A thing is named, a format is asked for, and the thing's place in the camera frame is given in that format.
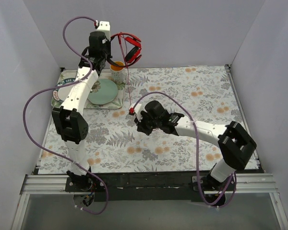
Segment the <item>red black headphones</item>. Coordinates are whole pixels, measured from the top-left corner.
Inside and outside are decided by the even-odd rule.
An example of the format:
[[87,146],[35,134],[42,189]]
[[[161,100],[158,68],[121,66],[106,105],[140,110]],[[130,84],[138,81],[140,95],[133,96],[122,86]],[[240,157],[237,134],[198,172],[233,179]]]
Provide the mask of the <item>red black headphones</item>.
[[[114,34],[110,37],[110,41],[112,42],[115,38],[118,39],[119,45],[121,47],[121,52],[123,55],[124,60],[124,68],[128,68],[132,65],[134,65],[136,62],[139,61],[139,59],[142,57],[141,50],[142,50],[142,44],[141,39],[137,36],[126,33],[126,32],[119,32],[117,34]],[[126,54],[123,51],[122,43],[125,43],[126,48]]]

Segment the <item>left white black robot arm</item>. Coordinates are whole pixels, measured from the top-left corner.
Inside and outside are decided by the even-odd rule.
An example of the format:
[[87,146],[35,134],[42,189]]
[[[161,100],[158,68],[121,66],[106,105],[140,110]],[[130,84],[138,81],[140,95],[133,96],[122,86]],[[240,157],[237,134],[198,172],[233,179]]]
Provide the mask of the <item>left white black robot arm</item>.
[[67,171],[73,185],[86,192],[92,188],[92,179],[87,175],[90,165],[85,153],[85,138],[88,123],[83,118],[85,102],[98,80],[101,70],[110,55],[109,32],[95,31],[89,36],[89,46],[83,52],[75,81],[64,102],[52,109],[52,118],[57,133],[61,136],[72,160],[72,169]]

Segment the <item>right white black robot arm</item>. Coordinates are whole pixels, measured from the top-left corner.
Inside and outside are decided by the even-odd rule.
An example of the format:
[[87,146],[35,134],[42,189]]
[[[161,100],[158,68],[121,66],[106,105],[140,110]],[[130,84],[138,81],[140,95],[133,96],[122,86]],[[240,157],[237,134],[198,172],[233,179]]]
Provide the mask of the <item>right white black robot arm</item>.
[[154,129],[166,134],[199,138],[220,148],[222,159],[209,174],[200,179],[207,190],[219,190],[235,171],[244,170],[257,148],[256,142],[235,121],[228,125],[216,125],[202,121],[193,122],[180,113],[169,113],[160,102],[154,100],[143,106],[132,104],[129,113],[135,116],[137,131],[150,135]]

